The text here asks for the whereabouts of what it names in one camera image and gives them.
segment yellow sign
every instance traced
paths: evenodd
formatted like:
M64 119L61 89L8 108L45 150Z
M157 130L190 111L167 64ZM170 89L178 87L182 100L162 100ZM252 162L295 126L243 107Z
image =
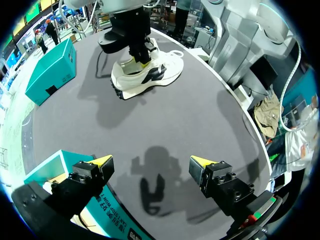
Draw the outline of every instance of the yellow sign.
M40 0L40 5L42 11L51 6L51 0Z
M25 18L23 17L13 29L13 35L17 35L17 33L25 26Z

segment shoe lace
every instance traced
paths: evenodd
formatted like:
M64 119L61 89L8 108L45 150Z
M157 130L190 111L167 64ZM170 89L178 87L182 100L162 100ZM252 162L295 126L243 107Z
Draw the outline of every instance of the shoe lace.
M172 51L169 51L169 52L163 52L164 54L161 56L160 58L160 64L159 64L159 67L158 67L158 71L159 73L161 73L161 67L162 67L162 64L166 61L166 56L176 56L178 58L182 58L184 56L184 53L182 51L179 51L179 50L172 50Z

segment shoe sole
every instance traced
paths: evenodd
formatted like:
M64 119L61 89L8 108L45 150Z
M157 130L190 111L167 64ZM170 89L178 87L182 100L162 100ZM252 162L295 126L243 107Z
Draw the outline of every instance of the shoe sole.
M150 82L147 82L147 83L142 84L140 86L137 86L135 88L124 90L124 91L121 91L115 87L115 85L112 81L112 78L111 78L110 82L111 82L111 86L115 90L116 95L122 100L128 100L128 99L133 98L139 94L142 94L148 88L152 88L155 86L163 86L164 87L164 86L168 86L168 85L172 84L175 80L178 79L178 77L181 75L181 73L182 73L182 71L180 71L178 74L176 74L172 77L169 77L165 80L150 81Z

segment black shoe stripe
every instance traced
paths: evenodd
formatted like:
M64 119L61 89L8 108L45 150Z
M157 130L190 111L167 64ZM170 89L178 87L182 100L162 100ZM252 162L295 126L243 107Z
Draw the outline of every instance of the black shoe stripe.
M161 65L161 72L158 71L158 67L151 68L148 74L145 76L144 80L141 82L141 84L146 84L150 80L151 81L161 80L164 77L166 70L167 69L164 65Z

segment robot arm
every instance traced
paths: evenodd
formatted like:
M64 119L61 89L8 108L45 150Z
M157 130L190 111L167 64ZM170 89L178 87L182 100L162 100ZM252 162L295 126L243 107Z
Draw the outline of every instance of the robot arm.
M93 2L94 0L64 0L64 3L73 9ZM150 16L144 11L143 5L150 0L97 0L97 2L102 12L113 13L110 18L112 29L98 40L103 51L112 54L129 46L129 53L136 62L148 63L151 60L149 52L155 47L148 38L151 33Z
M71 9L78 9L94 2L95 0L64 0L64 4ZM98 0L101 10L104 13L129 11L142 7L148 2L150 2L150 0Z

